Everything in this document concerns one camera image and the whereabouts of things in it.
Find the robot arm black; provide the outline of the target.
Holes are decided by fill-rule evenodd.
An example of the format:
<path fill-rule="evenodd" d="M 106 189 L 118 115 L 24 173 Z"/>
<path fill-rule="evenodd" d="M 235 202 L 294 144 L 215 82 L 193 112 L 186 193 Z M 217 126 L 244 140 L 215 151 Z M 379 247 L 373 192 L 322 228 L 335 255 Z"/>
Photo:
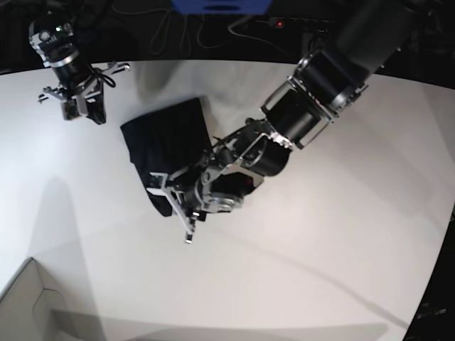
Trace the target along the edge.
<path fill-rule="evenodd" d="M 300 59 L 294 71 L 247 119 L 211 143 L 203 119 L 188 112 L 173 123 L 196 157 L 172 173 L 153 172 L 147 191 L 165 198 L 191 243 L 197 222 L 240 208 L 290 154 L 308 146 L 367 88 L 368 78 L 400 48 L 429 1 L 366 1 L 331 39 Z"/>
<path fill-rule="evenodd" d="M 118 62 L 108 63 L 105 69 L 92 66 L 79 47 L 73 22 L 64 9 L 54 6 L 28 27 L 29 45 L 58 78 L 58 85 L 44 87 L 37 101 L 59 102 L 66 121 L 85 117 L 102 125 L 107 121 L 104 86 L 115 88 L 112 76 L 131 67 Z"/>

